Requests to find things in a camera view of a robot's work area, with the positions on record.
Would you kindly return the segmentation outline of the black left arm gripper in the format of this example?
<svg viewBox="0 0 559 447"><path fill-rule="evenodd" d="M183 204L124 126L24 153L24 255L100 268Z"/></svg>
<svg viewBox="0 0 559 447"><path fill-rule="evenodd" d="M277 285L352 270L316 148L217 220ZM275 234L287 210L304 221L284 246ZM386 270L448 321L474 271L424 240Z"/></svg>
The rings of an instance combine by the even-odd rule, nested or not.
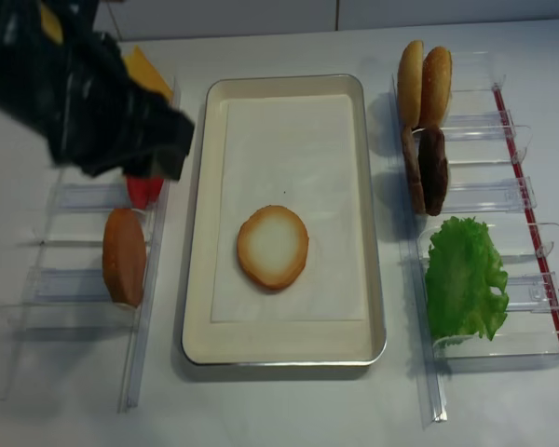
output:
<svg viewBox="0 0 559 447"><path fill-rule="evenodd" d="M186 114L134 81L71 74L48 147L55 165L75 166L90 177L121 169L132 177L178 180L194 131Z"/></svg>

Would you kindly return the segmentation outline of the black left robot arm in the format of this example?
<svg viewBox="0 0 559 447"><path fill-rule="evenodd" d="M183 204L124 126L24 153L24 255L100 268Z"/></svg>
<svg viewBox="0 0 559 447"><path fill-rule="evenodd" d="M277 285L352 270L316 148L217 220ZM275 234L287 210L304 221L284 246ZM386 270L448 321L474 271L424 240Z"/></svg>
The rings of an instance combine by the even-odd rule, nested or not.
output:
<svg viewBox="0 0 559 447"><path fill-rule="evenodd" d="M54 165L177 181L195 124L130 77L95 1L0 1L0 109L42 135Z"/></svg>

